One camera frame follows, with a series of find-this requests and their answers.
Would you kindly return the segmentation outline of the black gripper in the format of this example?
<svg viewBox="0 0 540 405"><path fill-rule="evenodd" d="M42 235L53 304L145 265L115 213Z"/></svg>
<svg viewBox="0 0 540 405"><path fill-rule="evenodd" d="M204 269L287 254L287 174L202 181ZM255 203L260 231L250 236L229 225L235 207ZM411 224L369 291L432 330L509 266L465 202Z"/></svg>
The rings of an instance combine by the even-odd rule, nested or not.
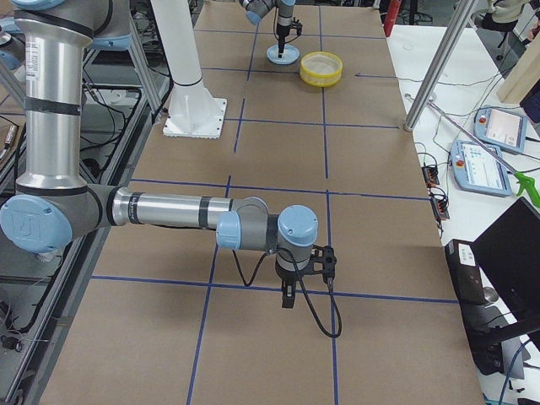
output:
<svg viewBox="0 0 540 405"><path fill-rule="evenodd" d="M281 278L282 308L292 309L295 302L295 290L299 282L299 276L295 270L288 270L276 265L276 273Z"/></svg>
<svg viewBox="0 0 540 405"><path fill-rule="evenodd" d="M277 55L282 57L284 54L285 40L288 36L288 20L282 16L278 16L276 23L276 35L278 37Z"/></svg>

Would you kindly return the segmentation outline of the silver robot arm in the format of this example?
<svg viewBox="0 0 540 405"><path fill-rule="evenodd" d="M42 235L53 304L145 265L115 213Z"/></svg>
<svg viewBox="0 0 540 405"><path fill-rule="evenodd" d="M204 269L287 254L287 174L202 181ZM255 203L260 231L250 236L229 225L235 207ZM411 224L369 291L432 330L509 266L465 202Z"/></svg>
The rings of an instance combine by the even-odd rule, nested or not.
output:
<svg viewBox="0 0 540 405"><path fill-rule="evenodd" d="M258 25L261 20L271 11L276 12L275 36L278 44L271 46L267 50L267 57L270 62L275 64L290 64L299 57L299 52L294 46L287 46L286 40L290 31L297 23L294 19L294 6L296 1L278 0L266 1L240 0L239 5L246 11L246 18L254 25Z"/></svg>
<svg viewBox="0 0 540 405"><path fill-rule="evenodd" d="M271 214L257 198L159 195L90 185L79 173L84 51L131 45L126 1L16 1L24 33L26 168L1 208L3 233L39 254L108 226L151 224L213 230L219 247L276 257L282 305L294 304L302 278L314 271L318 220L293 205Z"/></svg>

